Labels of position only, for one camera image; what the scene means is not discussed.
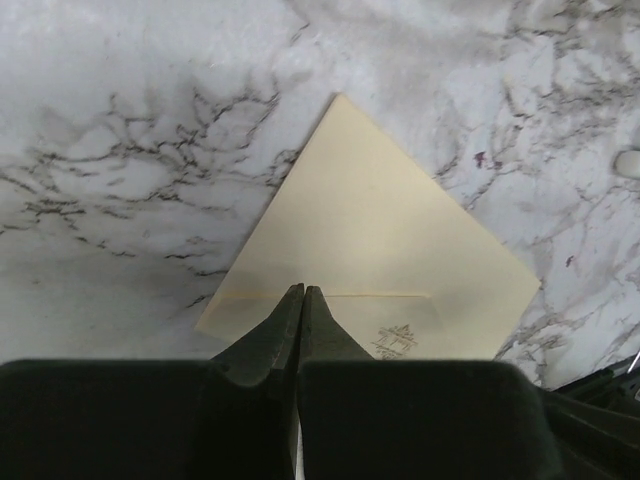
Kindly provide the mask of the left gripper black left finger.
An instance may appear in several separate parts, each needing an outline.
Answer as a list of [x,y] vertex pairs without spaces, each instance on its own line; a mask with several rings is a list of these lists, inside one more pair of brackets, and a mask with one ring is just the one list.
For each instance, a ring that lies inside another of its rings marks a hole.
[[291,479],[304,288],[209,360],[1,368],[5,479]]

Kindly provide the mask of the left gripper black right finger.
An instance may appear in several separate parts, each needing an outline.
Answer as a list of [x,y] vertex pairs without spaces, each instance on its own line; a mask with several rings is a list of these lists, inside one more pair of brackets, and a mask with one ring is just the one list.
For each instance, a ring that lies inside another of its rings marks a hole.
[[561,479],[535,386],[495,361],[374,360],[317,287],[301,314],[308,479]]

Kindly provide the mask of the cream paper envelope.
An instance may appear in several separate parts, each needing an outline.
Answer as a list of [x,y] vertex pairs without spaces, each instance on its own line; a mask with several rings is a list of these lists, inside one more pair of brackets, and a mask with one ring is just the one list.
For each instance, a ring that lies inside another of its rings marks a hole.
[[536,276],[347,97],[336,96],[198,329],[229,342],[294,284],[378,359],[492,359]]

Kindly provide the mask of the small white glue cap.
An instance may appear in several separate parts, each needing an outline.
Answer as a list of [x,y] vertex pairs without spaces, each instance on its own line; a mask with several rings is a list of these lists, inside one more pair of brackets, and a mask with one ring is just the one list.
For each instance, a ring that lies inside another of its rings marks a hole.
[[640,179],[640,151],[626,150],[620,152],[613,163],[614,171],[628,179]]

